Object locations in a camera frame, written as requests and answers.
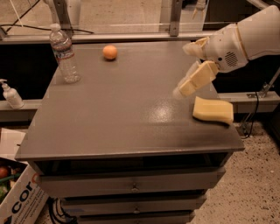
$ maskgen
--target sponge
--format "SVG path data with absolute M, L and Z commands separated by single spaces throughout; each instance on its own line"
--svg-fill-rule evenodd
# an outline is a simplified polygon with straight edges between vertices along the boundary
M 202 121 L 230 125 L 234 121 L 234 106 L 228 101 L 206 100 L 196 96 L 192 116 Z

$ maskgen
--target pump bottle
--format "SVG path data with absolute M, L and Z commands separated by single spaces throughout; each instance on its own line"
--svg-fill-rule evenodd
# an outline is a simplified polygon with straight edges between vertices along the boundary
M 24 102 L 18 94 L 18 91 L 15 88 L 9 87 L 8 84 L 5 83 L 6 81 L 7 80 L 0 79 L 0 83 L 2 83 L 3 88 L 3 97 L 13 109 L 22 108 L 24 106 Z

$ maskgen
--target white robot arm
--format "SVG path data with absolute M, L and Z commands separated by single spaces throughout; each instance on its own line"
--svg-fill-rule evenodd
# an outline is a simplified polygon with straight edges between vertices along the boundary
M 186 54 L 204 62 L 192 65 L 174 89 L 176 98 L 186 97 L 215 79 L 245 67 L 249 60 L 280 54 L 280 11 L 271 5 L 237 24 L 230 24 L 207 38 L 183 46 Z

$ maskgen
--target terrazzo floor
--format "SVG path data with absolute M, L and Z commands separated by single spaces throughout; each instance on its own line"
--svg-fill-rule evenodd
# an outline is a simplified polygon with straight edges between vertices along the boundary
M 280 147 L 265 118 L 253 127 L 242 140 L 245 150 L 227 161 L 226 174 L 207 191 L 191 224 L 280 223 Z

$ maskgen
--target black cable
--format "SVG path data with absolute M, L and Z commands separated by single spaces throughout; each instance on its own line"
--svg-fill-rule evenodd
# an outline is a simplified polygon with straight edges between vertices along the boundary
M 48 207 L 49 207 L 49 214 L 50 214 L 50 217 L 51 217 L 51 220 L 52 220 L 52 223 L 59 223 L 59 224 L 77 224 L 77 218 L 75 216 L 70 216 L 69 214 L 67 214 L 63 209 L 62 207 L 60 206 L 61 208 L 61 211 L 62 211 L 62 215 L 59 213 L 58 211 L 58 199 L 49 199 L 47 201 L 47 204 L 48 204 Z M 62 216 L 66 216 L 67 218 L 71 218 L 70 221 L 68 222 L 64 222 L 62 220 L 59 220 L 58 217 L 56 217 L 56 215 L 58 215 L 60 218 Z
M 23 15 L 21 15 L 19 18 L 23 18 L 31 9 L 33 9 L 40 0 L 38 0 L 32 7 L 30 7 Z
M 258 96 L 257 92 L 255 92 L 255 97 L 256 97 L 256 104 L 255 104 L 254 114 L 251 117 L 252 123 L 251 123 L 250 132 L 243 139 L 246 139 L 246 138 L 250 137 L 251 134 L 252 134 L 252 130 L 253 130 L 253 126 L 254 126 L 254 121 L 255 121 L 255 115 L 256 115 L 256 112 L 257 112 L 257 110 L 259 108 L 259 96 Z
M 27 25 L 27 24 L 0 24 L 0 27 L 2 28 L 2 26 L 18 26 L 18 27 L 26 27 L 26 28 L 32 28 L 32 29 L 37 29 L 37 30 L 42 30 L 42 31 L 51 31 L 51 29 L 47 29 L 47 28 L 40 28 L 37 26 L 31 26 L 31 25 Z M 75 32 L 88 32 L 90 34 L 94 34 L 93 31 L 85 31 L 85 30 L 80 30 L 80 29 L 63 29 L 66 31 L 75 31 Z

